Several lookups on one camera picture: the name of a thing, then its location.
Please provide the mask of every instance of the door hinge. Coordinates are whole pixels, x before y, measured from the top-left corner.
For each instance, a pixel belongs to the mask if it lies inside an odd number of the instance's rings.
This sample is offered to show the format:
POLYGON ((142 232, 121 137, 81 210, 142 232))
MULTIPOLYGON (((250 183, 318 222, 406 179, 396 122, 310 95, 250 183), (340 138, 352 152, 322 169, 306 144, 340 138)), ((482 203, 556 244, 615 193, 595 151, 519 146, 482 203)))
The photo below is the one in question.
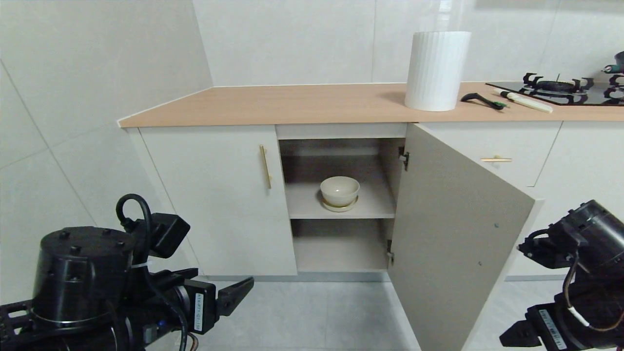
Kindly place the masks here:
POLYGON ((409 152, 405 152, 404 146, 399 146, 399 160, 403 161, 404 168, 407 170, 407 165, 409 164, 409 152))
POLYGON ((392 240, 387 240, 386 245, 387 245, 386 255, 388 255, 389 257, 390 264, 393 265, 394 264, 394 252, 391 251, 392 240))

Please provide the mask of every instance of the baseboard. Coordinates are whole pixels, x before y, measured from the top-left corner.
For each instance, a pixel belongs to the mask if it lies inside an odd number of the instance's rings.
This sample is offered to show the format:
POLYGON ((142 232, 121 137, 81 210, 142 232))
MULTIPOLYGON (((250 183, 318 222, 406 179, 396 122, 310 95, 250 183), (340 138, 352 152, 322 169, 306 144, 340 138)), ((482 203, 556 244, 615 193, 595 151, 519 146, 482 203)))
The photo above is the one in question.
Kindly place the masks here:
POLYGON ((505 278, 506 282, 524 282, 524 281, 535 281, 535 280, 563 280, 565 279, 565 274, 558 275, 510 275, 505 278))
MULTIPOLYGON (((211 275, 209 280, 221 282, 238 282, 247 278, 246 275, 211 275)), ((389 282, 386 272, 302 272, 298 275, 258 275, 257 282, 389 282)), ((511 275, 507 282, 563 280, 565 275, 511 275)))

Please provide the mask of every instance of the label sticker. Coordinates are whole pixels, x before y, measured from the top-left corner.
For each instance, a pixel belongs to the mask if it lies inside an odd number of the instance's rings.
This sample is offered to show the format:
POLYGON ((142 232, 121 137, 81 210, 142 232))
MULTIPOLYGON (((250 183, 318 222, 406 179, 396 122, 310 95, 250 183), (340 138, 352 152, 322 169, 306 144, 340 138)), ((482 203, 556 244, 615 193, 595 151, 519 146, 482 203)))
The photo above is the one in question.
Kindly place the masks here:
POLYGON ((565 344, 565 341, 563 341, 563 337, 561 336, 559 329, 557 329, 555 322, 553 322, 552 318, 550 318, 550 314, 548 313, 548 311, 540 310, 540 316, 542 316, 542 320, 546 324, 546 328, 548 328, 548 331, 552 336, 552 340, 555 341, 555 345, 557 346, 557 348, 559 350, 567 349, 568 346, 565 344))
POLYGON ((202 331, 203 327, 203 294, 195 294, 195 330, 202 331))

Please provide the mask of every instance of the gold cabinet handle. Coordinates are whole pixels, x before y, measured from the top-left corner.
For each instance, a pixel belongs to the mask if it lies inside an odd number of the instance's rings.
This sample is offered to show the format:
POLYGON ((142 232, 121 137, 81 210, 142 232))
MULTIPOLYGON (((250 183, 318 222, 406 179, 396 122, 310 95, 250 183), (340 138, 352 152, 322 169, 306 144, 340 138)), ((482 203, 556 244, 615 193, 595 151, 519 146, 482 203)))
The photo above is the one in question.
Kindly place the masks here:
POLYGON ((271 175, 269 174, 269 164, 266 161, 266 149, 264 145, 260 146, 260 153, 262 154, 262 160, 265 163, 265 174, 266 174, 266 181, 268 183, 268 188, 271 189, 271 175))
POLYGON ((491 159, 481 159, 481 161, 483 162, 511 162, 512 159, 506 159, 504 157, 495 155, 493 158, 491 159))

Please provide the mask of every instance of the gray floor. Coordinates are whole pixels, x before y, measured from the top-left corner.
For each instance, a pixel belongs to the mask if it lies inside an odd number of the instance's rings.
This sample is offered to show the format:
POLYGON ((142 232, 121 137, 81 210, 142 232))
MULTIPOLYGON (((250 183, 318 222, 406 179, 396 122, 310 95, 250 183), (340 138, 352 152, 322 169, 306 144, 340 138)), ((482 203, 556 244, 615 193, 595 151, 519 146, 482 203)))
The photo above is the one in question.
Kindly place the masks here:
MULTIPOLYGON (((217 282, 217 287, 229 285, 217 282)), ((505 282, 470 350, 513 350, 498 336, 527 307, 552 301, 559 281, 505 282)), ((150 350, 177 350, 178 335, 150 350)), ((257 282, 231 317, 200 336, 199 350, 419 350, 391 283, 257 282)), ((544 348, 518 349, 543 351, 544 348)))

